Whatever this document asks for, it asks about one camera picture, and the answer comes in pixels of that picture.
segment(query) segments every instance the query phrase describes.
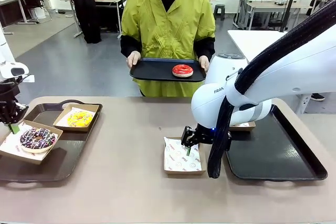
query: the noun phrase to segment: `gray floor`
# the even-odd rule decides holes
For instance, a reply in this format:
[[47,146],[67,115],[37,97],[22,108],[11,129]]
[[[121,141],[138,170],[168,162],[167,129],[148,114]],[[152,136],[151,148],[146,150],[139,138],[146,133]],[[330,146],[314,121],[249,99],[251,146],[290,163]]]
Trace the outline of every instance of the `gray floor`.
[[[232,19],[216,22],[216,53],[239,50],[227,34],[234,29]],[[137,85],[129,76],[125,57],[120,54],[117,34],[102,34],[99,44],[86,44],[83,37],[73,39],[74,25],[62,30],[16,60],[26,64],[35,75],[35,83],[22,83],[18,99],[29,103],[48,95],[140,96]],[[299,99],[283,98],[295,110]],[[335,113],[336,95],[324,102],[311,101],[311,113]]]
[[[50,14],[53,19],[45,23],[36,25],[13,24],[4,28],[6,32],[14,33],[13,35],[5,35],[14,58],[36,47],[75,22],[73,18],[67,18],[64,14],[52,12]],[[46,20],[50,20],[49,16],[42,19],[41,22]]]

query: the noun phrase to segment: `brown tray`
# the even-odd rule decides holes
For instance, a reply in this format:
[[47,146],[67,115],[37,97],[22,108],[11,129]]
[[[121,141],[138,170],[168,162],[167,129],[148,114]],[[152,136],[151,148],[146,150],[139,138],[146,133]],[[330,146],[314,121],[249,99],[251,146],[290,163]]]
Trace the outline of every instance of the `brown tray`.
[[[66,103],[86,104],[77,100],[43,103],[33,108],[25,119],[52,127],[53,122],[63,111],[63,105]],[[102,104],[95,105],[99,105],[99,108],[92,119],[89,131],[63,131],[55,147],[40,165],[0,155],[0,181],[33,183],[54,182],[67,178],[74,171],[89,134],[103,107]]]

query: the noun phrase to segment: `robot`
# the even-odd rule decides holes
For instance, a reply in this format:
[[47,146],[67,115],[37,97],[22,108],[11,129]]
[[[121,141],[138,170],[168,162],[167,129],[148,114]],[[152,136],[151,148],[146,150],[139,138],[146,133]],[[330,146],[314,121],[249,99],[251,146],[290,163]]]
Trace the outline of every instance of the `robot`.
[[189,148],[198,143],[213,145],[210,177],[219,176],[221,157],[230,147],[230,125],[263,119],[272,98],[336,91],[336,0],[320,12],[249,64],[235,55],[214,57],[205,84],[191,102],[197,127],[186,126],[182,135],[182,145]]
[[23,81],[34,82],[34,76],[28,76],[26,65],[15,62],[2,30],[0,42],[0,122],[14,133],[12,124],[19,122],[28,109],[15,98],[20,93],[18,85]]

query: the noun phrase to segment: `dark serving tray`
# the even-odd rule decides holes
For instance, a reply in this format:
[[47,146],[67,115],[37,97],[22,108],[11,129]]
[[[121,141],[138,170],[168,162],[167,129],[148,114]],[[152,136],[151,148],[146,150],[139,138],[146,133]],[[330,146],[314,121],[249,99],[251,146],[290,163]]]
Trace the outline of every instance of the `dark serving tray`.
[[[55,119],[63,111],[66,103],[85,104],[77,100],[61,103],[43,103],[33,108],[26,120],[53,126]],[[54,148],[40,165],[23,162],[0,155],[0,181],[32,183],[60,181],[67,178],[75,169],[78,159],[94,127],[102,104],[92,119],[88,132],[63,131]]]
[[[194,73],[188,78],[179,78],[173,75],[173,67],[185,64],[193,68]],[[142,58],[132,67],[130,75],[138,80],[147,81],[179,81],[201,82],[205,80],[206,73],[197,60]]]
[[328,173],[276,105],[251,132],[231,132],[226,156],[242,179],[275,182],[323,180]]

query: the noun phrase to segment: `yellow donut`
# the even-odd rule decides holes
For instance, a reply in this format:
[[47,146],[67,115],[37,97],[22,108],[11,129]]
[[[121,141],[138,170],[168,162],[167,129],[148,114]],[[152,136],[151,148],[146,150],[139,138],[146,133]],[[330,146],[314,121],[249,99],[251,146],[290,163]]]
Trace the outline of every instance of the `yellow donut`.
[[88,112],[76,112],[68,118],[70,127],[87,127],[92,121],[92,115]]

